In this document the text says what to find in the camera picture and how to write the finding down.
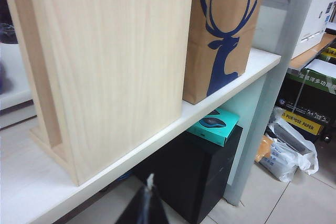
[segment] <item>yellow label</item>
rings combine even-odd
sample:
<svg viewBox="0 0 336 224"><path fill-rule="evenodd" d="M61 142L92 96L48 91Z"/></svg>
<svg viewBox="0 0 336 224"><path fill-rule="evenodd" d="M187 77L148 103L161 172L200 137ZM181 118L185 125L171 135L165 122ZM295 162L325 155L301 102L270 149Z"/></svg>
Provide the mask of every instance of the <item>yellow label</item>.
<svg viewBox="0 0 336 224"><path fill-rule="evenodd" d="M282 118L285 119L288 123L291 123L313 135L319 134L322 127L322 125L316 122L310 121L287 110L285 110L285 112L282 114Z"/></svg>
<svg viewBox="0 0 336 224"><path fill-rule="evenodd" d="M336 49L328 47L325 51L322 52L323 55L336 58Z"/></svg>

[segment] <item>desk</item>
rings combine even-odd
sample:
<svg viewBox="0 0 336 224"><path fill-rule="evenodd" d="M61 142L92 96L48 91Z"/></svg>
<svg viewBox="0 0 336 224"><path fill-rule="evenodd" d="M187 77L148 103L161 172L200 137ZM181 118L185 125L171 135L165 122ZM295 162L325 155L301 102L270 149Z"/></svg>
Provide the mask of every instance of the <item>desk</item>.
<svg viewBox="0 0 336 224"><path fill-rule="evenodd" d="M310 63L322 51L322 49L329 46L335 40L335 38L335 35L324 34L319 44L290 61L287 72L298 75L301 69Z"/></svg>

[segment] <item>computer mouse image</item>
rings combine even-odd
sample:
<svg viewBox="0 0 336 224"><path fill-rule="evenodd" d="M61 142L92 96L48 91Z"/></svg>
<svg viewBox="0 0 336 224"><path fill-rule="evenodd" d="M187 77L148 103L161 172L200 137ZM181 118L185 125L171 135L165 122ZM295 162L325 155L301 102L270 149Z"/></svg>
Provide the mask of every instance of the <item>computer mouse image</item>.
<svg viewBox="0 0 336 224"><path fill-rule="evenodd" d="M223 128L226 127L226 123L224 123L221 119L218 118L202 118L200 124L207 128Z"/></svg>
<svg viewBox="0 0 336 224"><path fill-rule="evenodd" d="M219 112L217 110L213 110L208 115L219 115Z"/></svg>

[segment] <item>black speaker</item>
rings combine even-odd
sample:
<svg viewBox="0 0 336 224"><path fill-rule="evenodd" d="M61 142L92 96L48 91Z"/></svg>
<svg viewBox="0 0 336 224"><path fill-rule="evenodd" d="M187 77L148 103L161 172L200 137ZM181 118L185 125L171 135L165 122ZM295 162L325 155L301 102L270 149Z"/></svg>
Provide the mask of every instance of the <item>black speaker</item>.
<svg viewBox="0 0 336 224"><path fill-rule="evenodd" d="M222 198L242 128L224 147L183 132L134 167L145 183L154 173L161 198L191 224L200 223Z"/></svg>

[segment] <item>green label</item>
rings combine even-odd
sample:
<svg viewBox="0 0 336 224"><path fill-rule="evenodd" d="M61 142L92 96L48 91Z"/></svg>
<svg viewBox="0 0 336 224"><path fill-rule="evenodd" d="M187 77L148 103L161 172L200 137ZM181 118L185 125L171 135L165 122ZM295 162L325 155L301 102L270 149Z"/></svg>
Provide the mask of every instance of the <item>green label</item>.
<svg viewBox="0 0 336 224"><path fill-rule="evenodd" d="M317 73L313 70L302 69L297 76L287 74L289 79L312 86L325 92L336 94L336 79Z"/></svg>

